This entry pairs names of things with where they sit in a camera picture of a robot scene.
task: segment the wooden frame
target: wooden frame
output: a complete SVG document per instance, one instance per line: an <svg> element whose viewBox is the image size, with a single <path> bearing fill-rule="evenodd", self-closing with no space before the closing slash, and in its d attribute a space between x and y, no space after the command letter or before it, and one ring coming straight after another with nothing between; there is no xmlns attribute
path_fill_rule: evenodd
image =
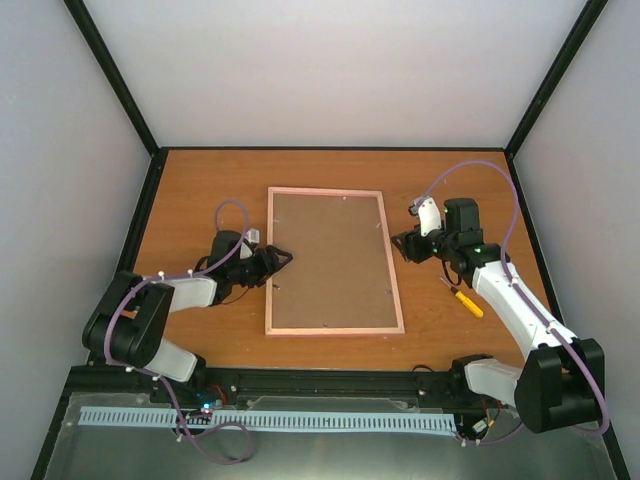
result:
<svg viewBox="0 0 640 480"><path fill-rule="evenodd" d="M295 188L295 187L269 187L267 203L267 243L273 244L274 234L274 211L273 200L275 195L316 195L316 196L340 196L340 197L373 197L377 200L380 214L380 229L382 233L384 250L387 257L387 268L389 280L391 282L391 294L396 314L396 327L383 328L274 328L273 327L273 277L267 280L266 284L266 310L265 310L265 334L266 335L387 335L404 333L404 320L400 307L400 294L398 293L398 282L393 264L391 252L391 240L387 226L387 216L384 209L384 201L381 191L375 190L339 190L325 188Z"/></svg>

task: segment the white slotted strip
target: white slotted strip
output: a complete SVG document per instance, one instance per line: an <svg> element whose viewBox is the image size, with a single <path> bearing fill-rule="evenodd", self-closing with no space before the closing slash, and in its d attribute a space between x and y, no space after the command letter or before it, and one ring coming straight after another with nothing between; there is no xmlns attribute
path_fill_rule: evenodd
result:
<svg viewBox="0 0 640 480"><path fill-rule="evenodd" d="M434 413L342 413L267 412L216 410L210 421L192 419L189 425L211 428L238 422L257 432L393 432L451 436L456 431L453 415ZM172 409L82 407L78 425L113 427L173 427Z"/></svg>

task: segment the black corner post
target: black corner post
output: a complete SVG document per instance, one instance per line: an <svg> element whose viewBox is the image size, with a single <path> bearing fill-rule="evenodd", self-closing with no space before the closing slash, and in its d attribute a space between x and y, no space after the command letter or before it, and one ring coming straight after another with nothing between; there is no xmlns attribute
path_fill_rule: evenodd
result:
<svg viewBox="0 0 640 480"><path fill-rule="evenodd" d="M138 132L140 140L144 147L153 158L158 153L158 144L156 143L151 130L147 126L140 109L136 105L127 84L125 83L116 63L113 61L107 45L104 43L96 24L93 22L89 10L82 0L64 0L65 5L69 9L69 13L75 20L82 36L86 40L89 48L100 64L100 68L104 72L105 77L111 84L111 88L115 92L118 100L122 104L129 120L133 124L133 128Z"/></svg>
<svg viewBox="0 0 640 480"><path fill-rule="evenodd" d="M564 41L562 48L560 48L558 55L556 55L555 60L551 64L547 75L540 84L533 100L531 100L529 107L520 120L511 140L509 140L509 144L505 148L507 161L512 161L515 158L518 150L520 150L520 147L524 143L525 138L529 135L529 132L542 113L542 110L551 97L551 94L560 83L562 76L571 64L573 57L578 53L580 46L584 42L585 38L587 38L591 27L596 23L596 20L600 16L600 12L602 12L606 4L607 0L588 0L585 4L582 12L580 12L580 15L578 16L578 19L571 28L569 35Z"/></svg>

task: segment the yellow handle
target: yellow handle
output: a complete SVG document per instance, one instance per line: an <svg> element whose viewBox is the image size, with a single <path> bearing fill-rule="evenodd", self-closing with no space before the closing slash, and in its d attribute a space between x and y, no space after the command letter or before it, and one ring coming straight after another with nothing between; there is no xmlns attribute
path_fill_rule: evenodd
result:
<svg viewBox="0 0 640 480"><path fill-rule="evenodd" d="M476 317L478 317L478 318L484 317L484 312L480 309L480 307L477 306L475 303L473 303L473 300L471 300L469 297L467 297L464 293L462 293L462 292L456 293L456 298L458 300L460 300L462 302L462 304L465 307L467 307L467 309L471 313L473 313Z"/></svg>

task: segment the white wall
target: white wall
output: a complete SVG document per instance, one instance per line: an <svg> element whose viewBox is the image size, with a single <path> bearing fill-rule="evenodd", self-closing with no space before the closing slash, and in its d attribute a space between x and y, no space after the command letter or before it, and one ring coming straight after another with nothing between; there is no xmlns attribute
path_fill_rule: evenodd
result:
<svg viewBox="0 0 640 480"><path fill-rule="evenodd" d="M585 0L88 0L162 145L503 147Z"/></svg>
<svg viewBox="0 0 640 480"><path fill-rule="evenodd" d="M567 324L606 354L606 396L640 478L640 2L609 2L516 157Z"/></svg>
<svg viewBox="0 0 640 480"><path fill-rule="evenodd" d="M60 1L0 2L0 470L29 478L148 156Z"/></svg>

